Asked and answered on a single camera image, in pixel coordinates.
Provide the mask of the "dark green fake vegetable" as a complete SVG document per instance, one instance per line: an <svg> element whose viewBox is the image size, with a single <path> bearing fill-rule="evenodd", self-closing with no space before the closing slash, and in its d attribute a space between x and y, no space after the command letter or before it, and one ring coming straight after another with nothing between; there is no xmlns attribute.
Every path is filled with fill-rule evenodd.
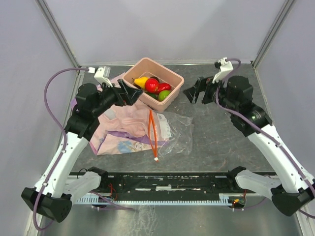
<svg viewBox="0 0 315 236"><path fill-rule="evenodd" d="M155 99L155 100L158 100L158 97L157 97L157 95L156 94L153 94L153 93L146 93L148 96L150 96L150 97L152 97L153 99Z"/></svg>

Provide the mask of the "red fake tomato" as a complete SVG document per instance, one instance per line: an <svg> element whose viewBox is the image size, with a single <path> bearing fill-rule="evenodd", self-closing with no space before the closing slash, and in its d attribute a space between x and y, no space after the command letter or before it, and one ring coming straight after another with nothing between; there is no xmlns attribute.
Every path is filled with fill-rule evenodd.
<svg viewBox="0 0 315 236"><path fill-rule="evenodd" d="M144 85L145 90L150 93L155 93L156 90L158 89L158 86L159 82L154 78L149 78Z"/></svg>

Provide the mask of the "red fake pepper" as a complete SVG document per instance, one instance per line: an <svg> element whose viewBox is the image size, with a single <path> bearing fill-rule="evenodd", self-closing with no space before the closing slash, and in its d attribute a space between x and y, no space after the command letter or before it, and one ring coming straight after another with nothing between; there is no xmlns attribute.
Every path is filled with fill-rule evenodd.
<svg viewBox="0 0 315 236"><path fill-rule="evenodd" d="M160 94L162 91L168 90L171 91L172 87L168 83L159 83L158 88L156 90L156 94Z"/></svg>

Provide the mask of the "pink purple printed cloth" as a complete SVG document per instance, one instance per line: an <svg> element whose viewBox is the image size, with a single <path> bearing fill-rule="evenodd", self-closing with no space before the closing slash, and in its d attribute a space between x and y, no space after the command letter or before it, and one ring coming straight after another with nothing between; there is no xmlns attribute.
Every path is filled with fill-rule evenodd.
<svg viewBox="0 0 315 236"><path fill-rule="evenodd" d="M154 150L171 138L166 117L137 100L132 106L115 106L98 118L100 125L89 144L95 155Z"/></svg>

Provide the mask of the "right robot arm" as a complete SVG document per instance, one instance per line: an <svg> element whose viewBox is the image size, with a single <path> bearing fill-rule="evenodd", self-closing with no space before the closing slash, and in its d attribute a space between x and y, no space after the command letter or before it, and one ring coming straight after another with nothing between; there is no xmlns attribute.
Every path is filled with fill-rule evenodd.
<svg viewBox="0 0 315 236"><path fill-rule="evenodd" d="M284 215L295 212L315 198L315 178L303 168L283 143L275 125L264 111L252 101L253 87L248 78L231 77L227 85L216 83L213 77L200 77L193 87L183 91L190 103L196 103L204 92L202 104L216 103L230 113L230 119L264 155L277 175L277 180L255 174L245 167L228 172L226 188L255 192L270 199Z"/></svg>

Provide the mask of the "green fake apple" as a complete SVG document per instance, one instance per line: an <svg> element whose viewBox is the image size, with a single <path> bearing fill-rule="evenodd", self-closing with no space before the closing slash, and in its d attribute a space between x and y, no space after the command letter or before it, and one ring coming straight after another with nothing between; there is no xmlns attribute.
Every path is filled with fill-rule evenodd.
<svg viewBox="0 0 315 236"><path fill-rule="evenodd" d="M159 93L158 95L158 100L159 102L164 101L169 95L170 95L171 91L169 90L163 90Z"/></svg>

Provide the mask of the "yellow fake pear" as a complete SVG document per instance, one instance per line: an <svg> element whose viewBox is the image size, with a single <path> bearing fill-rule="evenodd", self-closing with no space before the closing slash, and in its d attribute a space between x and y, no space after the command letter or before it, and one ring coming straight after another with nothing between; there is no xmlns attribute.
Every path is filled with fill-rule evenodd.
<svg viewBox="0 0 315 236"><path fill-rule="evenodd" d="M134 85L140 87L141 89L145 89L145 83L149 78L146 76L134 79Z"/></svg>

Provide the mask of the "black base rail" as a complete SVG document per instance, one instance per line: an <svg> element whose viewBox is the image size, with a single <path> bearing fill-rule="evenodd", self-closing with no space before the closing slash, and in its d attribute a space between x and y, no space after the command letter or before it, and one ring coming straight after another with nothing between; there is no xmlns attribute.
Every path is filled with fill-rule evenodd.
<svg viewBox="0 0 315 236"><path fill-rule="evenodd" d="M138 196L142 193L149 195L197 195L202 194L236 194L244 195L249 190L242 189L232 180L229 173L214 172L107 172L97 167L90 167L89 171L101 176L98 193L107 193L114 200L120 194Z"/></svg>

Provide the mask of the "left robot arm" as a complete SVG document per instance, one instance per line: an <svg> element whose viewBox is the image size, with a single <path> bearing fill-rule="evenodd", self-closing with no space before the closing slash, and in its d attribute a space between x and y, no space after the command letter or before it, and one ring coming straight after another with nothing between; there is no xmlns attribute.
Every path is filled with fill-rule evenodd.
<svg viewBox="0 0 315 236"><path fill-rule="evenodd" d="M99 127L99 116L115 106L131 106L143 91L128 86L122 79L118 86L83 84L76 94L76 105L63 128L60 147L44 175L33 188L26 187L21 197L33 211L55 222L62 222L72 205L92 190L105 191L109 180L106 171L90 168L82 177L67 185L66 180L82 150L87 146Z"/></svg>

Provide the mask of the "dark purple fake eggplant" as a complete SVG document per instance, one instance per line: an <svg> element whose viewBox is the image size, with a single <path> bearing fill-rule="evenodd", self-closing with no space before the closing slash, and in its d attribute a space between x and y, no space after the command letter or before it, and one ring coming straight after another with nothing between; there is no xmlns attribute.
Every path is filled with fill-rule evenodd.
<svg viewBox="0 0 315 236"><path fill-rule="evenodd" d="M150 79L155 79L156 81L158 81L158 83L160 83L160 80L158 77L152 76L152 77L150 77Z"/></svg>

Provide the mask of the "pink plastic tub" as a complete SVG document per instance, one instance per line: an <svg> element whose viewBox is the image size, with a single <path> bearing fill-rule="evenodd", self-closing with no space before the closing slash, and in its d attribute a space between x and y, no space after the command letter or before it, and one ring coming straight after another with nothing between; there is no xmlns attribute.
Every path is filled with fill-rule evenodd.
<svg viewBox="0 0 315 236"><path fill-rule="evenodd" d="M142 58L122 76L122 79L127 85L134 86L134 79L143 76L156 76L161 82L168 83L172 87L170 95L161 102L146 93L143 93L139 98L140 101L150 108L160 112L165 111L175 98L177 98L180 88L184 84L184 78L182 76L150 58Z"/></svg>

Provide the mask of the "clear zip top bag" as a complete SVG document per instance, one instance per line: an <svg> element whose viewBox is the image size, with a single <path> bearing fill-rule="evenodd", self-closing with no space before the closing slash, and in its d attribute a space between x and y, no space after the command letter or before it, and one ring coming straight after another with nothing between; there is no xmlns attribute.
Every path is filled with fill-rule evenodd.
<svg viewBox="0 0 315 236"><path fill-rule="evenodd" d="M171 112L149 111L147 136L155 162L192 151L192 118Z"/></svg>

